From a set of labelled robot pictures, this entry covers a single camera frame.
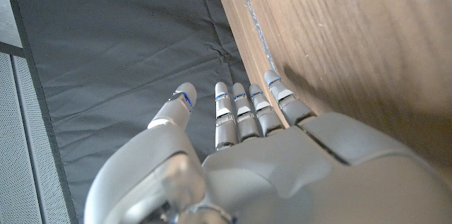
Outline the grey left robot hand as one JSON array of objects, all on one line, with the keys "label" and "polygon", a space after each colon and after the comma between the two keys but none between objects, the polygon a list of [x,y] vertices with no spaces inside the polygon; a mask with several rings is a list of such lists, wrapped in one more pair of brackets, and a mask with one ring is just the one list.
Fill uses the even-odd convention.
[{"label": "grey left robot hand", "polygon": [[343,114],[317,115],[274,71],[261,88],[215,86],[215,152],[185,129],[181,84],[96,175],[86,223],[450,223],[451,190],[425,160]]}]

